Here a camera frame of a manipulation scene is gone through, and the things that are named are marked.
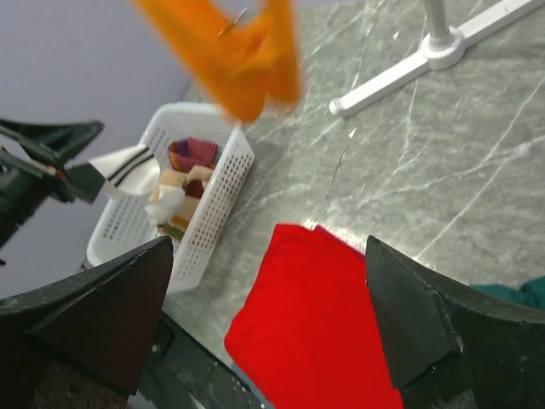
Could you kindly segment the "beige striped sock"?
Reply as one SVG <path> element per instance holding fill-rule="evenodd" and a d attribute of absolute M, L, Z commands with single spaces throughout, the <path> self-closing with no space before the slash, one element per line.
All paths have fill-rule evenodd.
<path fill-rule="evenodd" d="M 169 235 L 172 239 L 181 241 L 212 175 L 212 169 L 200 165 L 194 166 L 188 173 L 169 169 L 161 172 L 147 204 L 150 200 L 158 197 L 158 186 L 160 184 L 182 187 L 186 192 L 186 196 L 175 215 L 167 223 L 159 226 L 153 225 L 158 233 Z"/>

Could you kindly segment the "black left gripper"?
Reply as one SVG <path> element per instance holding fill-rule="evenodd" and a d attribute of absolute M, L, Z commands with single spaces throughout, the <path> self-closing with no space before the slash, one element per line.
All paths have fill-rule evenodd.
<path fill-rule="evenodd" d="M 1 120 L 1 135 L 16 142 L 28 156 L 1 148 L 1 245 L 49 198 L 93 203 L 105 177 L 89 162 L 66 168 L 104 129 L 93 120 L 70 124 L 28 124 Z"/>

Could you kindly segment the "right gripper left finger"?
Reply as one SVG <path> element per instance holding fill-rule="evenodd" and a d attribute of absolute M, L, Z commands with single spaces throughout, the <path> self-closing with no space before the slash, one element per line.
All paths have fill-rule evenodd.
<path fill-rule="evenodd" d="M 1 301 L 3 408 L 124 408 L 150 353 L 173 266 L 154 239 Z"/>

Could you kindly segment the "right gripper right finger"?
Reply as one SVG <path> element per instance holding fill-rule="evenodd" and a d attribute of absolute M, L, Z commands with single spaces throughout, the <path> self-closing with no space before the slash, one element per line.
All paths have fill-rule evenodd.
<path fill-rule="evenodd" d="M 476 291 L 370 236 L 367 283 L 406 408 L 542 408 L 544 313 Z"/>

